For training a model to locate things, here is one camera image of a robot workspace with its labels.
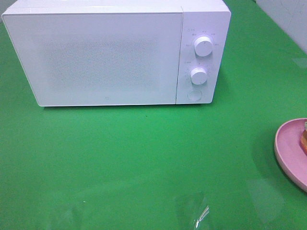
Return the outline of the white microwave door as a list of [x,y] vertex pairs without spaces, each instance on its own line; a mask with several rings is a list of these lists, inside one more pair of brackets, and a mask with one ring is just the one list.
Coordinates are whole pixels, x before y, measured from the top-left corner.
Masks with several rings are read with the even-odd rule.
[[40,106],[173,104],[181,13],[6,14]]

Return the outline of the clear plastic film piece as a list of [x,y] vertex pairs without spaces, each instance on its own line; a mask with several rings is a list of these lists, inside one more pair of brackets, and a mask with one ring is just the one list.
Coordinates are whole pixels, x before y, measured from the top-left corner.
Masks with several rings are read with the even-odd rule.
[[204,192],[198,191],[175,198],[180,230],[213,230],[210,207]]

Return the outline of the white timer knob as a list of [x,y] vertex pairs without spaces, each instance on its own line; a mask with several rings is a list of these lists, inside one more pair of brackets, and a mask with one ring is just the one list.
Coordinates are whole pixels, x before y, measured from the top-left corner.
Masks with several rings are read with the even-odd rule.
[[204,68],[194,68],[190,72],[190,79],[191,79],[192,84],[202,85],[208,79],[207,72]]

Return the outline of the pink round plate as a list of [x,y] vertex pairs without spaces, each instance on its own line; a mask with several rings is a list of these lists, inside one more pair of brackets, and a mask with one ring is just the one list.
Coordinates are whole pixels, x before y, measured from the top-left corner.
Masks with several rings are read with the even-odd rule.
[[274,139],[274,152],[280,167],[304,192],[307,191],[307,154],[301,147],[300,139],[306,121],[306,118],[297,118],[283,123]]

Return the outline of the white microwave oven body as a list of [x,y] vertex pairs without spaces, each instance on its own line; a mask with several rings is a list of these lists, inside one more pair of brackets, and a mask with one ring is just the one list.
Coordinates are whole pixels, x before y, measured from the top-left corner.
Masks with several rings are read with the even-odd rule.
[[[219,68],[230,24],[231,12],[221,0],[18,0],[3,14],[114,14],[114,13],[181,13],[181,39],[176,101],[173,104],[208,104],[213,100]],[[194,41],[207,36],[213,51],[197,56]],[[204,68],[208,79],[194,85],[190,72]],[[188,99],[192,90],[202,92],[199,101]]]

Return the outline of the burger with lettuce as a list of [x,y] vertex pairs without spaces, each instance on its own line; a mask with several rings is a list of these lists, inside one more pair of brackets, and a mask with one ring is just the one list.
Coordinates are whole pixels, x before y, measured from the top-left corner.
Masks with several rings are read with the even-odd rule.
[[307,123],[304,123],[304,131],[301,134],[300,137],[300,147],[303,150],[303,152],[307,155]]

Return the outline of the upper white power knob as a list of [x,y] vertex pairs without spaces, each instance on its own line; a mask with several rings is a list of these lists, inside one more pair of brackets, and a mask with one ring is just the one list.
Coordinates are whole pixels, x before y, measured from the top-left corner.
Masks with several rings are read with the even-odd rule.
[[197,56],[205,57],[212,53],[213,42],[207,36],[201,36],[194,41],[194,51]]

